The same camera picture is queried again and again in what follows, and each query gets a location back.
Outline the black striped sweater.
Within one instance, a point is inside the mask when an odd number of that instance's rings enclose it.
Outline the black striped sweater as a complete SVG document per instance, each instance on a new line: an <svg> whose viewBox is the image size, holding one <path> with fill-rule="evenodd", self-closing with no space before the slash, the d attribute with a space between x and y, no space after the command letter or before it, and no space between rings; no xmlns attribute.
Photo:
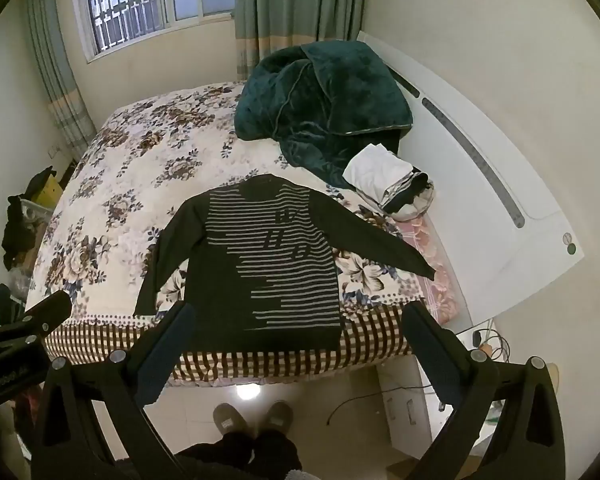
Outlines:
<svg viewBox="0 0 600 480"><path fill-rule="evenodd" d="M135 315L188 265L195 352L332 351L342 333L335 249L424 278L434 269L403 240L326 194L262 174L181 204L148 260Z"/></svg>

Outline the white folded clothes pile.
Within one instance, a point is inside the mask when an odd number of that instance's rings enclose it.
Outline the white folded clothes pile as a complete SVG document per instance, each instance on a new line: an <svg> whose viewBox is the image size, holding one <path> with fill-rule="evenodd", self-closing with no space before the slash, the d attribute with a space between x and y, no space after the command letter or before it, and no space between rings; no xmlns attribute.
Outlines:
<svg viewBox="0 0 600 480"><path fill-rule="evenodd" d="M434 182L428 174L382 144L368 144L356 154L344 168L343 179L367 203L396 221L421 216L434 201Z"/></svg>

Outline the white bedside cabinet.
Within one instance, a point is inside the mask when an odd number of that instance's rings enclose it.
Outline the white bedside cabinet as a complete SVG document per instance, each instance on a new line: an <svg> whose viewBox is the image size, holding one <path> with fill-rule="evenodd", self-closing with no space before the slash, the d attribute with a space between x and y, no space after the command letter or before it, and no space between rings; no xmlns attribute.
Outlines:
<svg viewBox="0 0 600 480"><path fill-rule="evenodd" d="M399 356L376 366L391 445L421 458L452 414L414 356Z"/></svg>

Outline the clutter pile beside bed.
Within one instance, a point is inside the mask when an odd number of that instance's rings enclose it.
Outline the clutter pile beside bed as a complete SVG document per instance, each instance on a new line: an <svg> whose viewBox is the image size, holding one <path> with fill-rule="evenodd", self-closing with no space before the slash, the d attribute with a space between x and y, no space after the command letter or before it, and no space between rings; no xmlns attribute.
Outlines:
<svg viewBox="0 0 600 480"><path fill-rule="evenodd" d="M76 166L78 163L73 160L60 177L49 166L31 178L23 193L7 197L7 222L1 246L8 272L20 269L22 273L32 273L44 231Z"/></svg>

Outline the grey right slipper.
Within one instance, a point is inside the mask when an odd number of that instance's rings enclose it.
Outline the grey right slipper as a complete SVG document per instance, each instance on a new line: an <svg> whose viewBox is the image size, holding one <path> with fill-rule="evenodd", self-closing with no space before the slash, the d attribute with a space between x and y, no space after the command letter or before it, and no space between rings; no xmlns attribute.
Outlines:
<svg viewBox="0 0 600 480"><path fill-rule="evenodd" d="M281 434L288 434L294 421L294 410L285 401L274 403L266 412L260 423L261 430L275 430Z"/></svg>

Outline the white bed headboard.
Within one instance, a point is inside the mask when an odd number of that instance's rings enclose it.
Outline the white bed headboard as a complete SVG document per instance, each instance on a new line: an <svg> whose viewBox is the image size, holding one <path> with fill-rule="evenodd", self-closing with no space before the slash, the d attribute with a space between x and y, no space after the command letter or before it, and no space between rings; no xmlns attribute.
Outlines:
<svg viewBox="0 0 600 480"><path fill-rule="evenodd" d="M580 243L515 144L432 70L360 32L388 66L413 115L399 155L434 181L427 212L464 306L457 333L515 307L573 268Z"/></svg>

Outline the floral bed blanket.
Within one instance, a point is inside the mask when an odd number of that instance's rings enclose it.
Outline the floral bed blanket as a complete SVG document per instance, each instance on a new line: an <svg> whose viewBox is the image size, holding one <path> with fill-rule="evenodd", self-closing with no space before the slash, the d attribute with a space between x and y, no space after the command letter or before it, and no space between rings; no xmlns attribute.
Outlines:
<svg viewBox="0 0 600 480"><path fill-rule="evenodd" d="M161 230L189 197L259 174L314 188L376 228L417 248L436 276L384 266L336 252L343 331L330 351L186 353L176 382L227 386L294 382L404 356L404 306L421 301L441 324L455 328L465 303L437 234L426 217L394 221L358 194L290 166L271 140L236 136L238 82L174 91L121 107L87 150L62 193L42 238L29 304L65 292L70 318L46 338L50 356L76 364L129 348L159 321L134 312L150 254Z"/></svg>

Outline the green curtain left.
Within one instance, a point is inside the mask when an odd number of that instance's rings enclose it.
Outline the green curtain left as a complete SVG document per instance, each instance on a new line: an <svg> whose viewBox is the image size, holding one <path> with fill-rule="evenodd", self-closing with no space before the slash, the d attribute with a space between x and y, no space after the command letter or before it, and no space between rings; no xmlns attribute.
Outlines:
<svg viewBox="0 0 600 480"><path fill-rule="evenodd" d="M54 125L72 158L79 162L96 136L69 63L56 0L22 0L29 51Z"/></svg>

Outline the green curtain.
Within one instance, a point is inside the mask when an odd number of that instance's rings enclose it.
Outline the green curtain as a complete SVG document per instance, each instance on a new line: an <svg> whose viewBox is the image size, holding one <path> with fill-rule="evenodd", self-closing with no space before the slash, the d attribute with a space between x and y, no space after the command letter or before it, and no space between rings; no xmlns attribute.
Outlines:
<svg viewBox="0 0 600 480"><path fill-rule="evenodd" d="M356 38L363 8L364 0L235 0L238 78L277 50Z"/></svg>
<svg viewBox="0 0 600 480"><path fill-rule="evenodd" d="M56 0L22 0L29 51L54 125L72 158L79 162L96 136L69 63Z"/></svg>

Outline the dark green plush blanket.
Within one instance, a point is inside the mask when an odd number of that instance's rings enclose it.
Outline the dark green plush blanket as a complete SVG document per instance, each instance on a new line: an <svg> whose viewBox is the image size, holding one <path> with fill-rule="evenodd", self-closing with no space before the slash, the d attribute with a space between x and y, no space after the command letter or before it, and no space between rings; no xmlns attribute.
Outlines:
<svg viewBox="0 0 600 480"><path fill-rule="evenodd" d="M387 65L364 42L278 50L252 71L235 113L240 140L271 139L286 161L336 186L368 144L396 152L413 114Z"/></svg>

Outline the green curtain right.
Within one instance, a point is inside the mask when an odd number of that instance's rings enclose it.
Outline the green curtain right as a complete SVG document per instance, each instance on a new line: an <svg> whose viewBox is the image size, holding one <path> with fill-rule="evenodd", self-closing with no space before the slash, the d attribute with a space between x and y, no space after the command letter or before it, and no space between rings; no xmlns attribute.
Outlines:
<svg viewBox="0 0 600 480"><path fill-rule="evenodd" d="M277 50L356 38L363 8L364 0L235 0L238 78Z"/></svg>

